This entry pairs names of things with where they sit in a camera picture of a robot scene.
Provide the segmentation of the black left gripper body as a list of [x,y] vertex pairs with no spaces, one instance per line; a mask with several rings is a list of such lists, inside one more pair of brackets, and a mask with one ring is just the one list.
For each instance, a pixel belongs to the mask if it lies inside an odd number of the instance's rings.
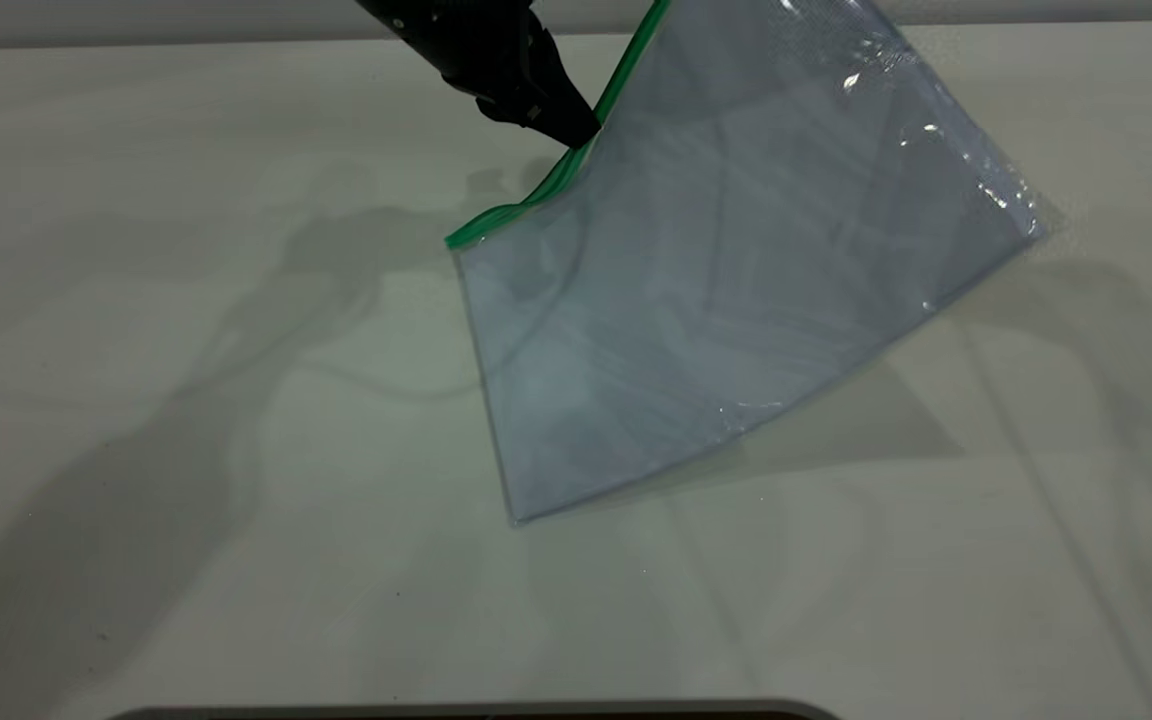
[[539,86],[553,41],[530,1],[410,1],[406,41],[453,88],[508,100]]

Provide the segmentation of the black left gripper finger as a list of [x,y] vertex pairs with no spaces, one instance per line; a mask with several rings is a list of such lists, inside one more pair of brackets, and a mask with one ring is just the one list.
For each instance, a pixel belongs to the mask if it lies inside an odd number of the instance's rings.
[[594,138],[594,109],[577,88],[548,88],[540,94],[475,94],[477,109],[499,123],[539,132],[567,149]]
[[594,137],[602,123],[563,67],[553,38],[532,38],[532,128],[547,137]]

